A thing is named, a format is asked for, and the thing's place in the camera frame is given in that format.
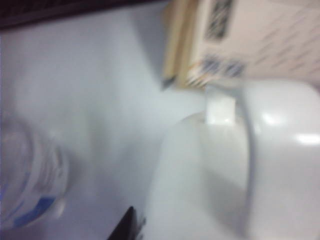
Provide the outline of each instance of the black object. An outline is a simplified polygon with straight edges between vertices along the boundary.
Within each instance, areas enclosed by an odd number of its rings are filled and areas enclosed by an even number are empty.
[[[156,0],[0,0],[0,28],[152,1]]]
[[[136,210],[131,206],[107,240],[135,240],[138,232]]]

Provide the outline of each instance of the water bottle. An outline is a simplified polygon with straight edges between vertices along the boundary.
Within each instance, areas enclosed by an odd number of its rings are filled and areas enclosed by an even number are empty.
[[[1,230],[35,222],[66,190],[69,167],[61,149],[6,112],[0,160]]]

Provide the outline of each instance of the blue label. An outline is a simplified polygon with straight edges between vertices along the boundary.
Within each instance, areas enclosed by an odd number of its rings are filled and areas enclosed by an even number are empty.
[[[55,201],[54,197],[42,197],[33,210],[27,212],[26,214],[16,218],[14,220],[15,227],[22,227],[33,220],[40,217]]]

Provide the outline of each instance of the mug handle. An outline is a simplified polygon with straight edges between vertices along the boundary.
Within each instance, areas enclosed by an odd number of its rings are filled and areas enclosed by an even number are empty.
[[[314,240],[320,233],[320,97],[293,80],[213,82],[206,123],[246,125],[249,169],[243,232],[252,239]]]

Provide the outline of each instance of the white table surface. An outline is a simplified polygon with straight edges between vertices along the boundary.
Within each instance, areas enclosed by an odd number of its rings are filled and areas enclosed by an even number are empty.
[[[1,107],[69,154],[65,206],[1,240],[104,240],[129,206],[143,214],[162,139],[204,108],[201,92],[161,89],[165,2],[1,33]]]

